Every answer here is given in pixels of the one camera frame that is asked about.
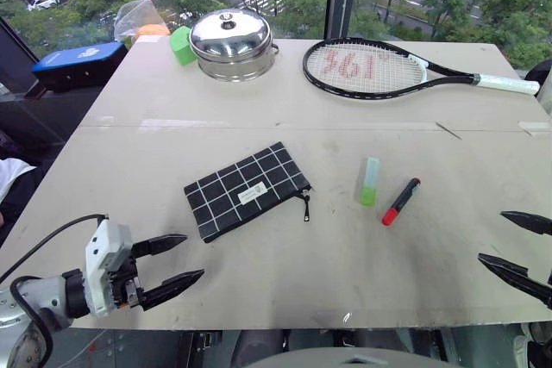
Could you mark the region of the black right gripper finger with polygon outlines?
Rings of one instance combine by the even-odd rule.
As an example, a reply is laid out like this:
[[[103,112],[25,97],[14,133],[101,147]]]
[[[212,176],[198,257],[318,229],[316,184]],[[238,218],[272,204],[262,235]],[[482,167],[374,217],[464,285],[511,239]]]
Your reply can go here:
[[[501,211],[500,214],[519,227],[535,234],[551,235],[551,220],[547,217],[513,210]]]
[[[551,286],[531,279],[526,267],[485,253],[479,253],[478,260],[487,270],[502,281],[538,299],[548,309],[551,309]]]

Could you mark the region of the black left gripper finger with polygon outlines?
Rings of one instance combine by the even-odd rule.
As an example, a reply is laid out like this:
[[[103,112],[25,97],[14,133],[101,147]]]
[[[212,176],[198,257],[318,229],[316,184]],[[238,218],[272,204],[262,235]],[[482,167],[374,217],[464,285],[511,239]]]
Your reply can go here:
[[[165,303],[193,286],[204,275],[204,269],[180,273],[164,280],[161,285],[144,291],[138,289],[138,303],[144,311]]]
[[[151,239],[142,240],[133,244],[130,257],[132,259],[138,259],[144,256],[158,255],[173,249],[187,239],[188,237],[185,234],[164,234]]]

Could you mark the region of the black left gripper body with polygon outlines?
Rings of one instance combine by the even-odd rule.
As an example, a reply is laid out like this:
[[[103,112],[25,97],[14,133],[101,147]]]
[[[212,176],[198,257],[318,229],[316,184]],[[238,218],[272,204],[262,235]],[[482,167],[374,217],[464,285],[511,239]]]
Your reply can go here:
[[[144,290],[140,286],[136,258],[128,256],[114,271],[107,272],[110,297],[119,309],[141,306]]]

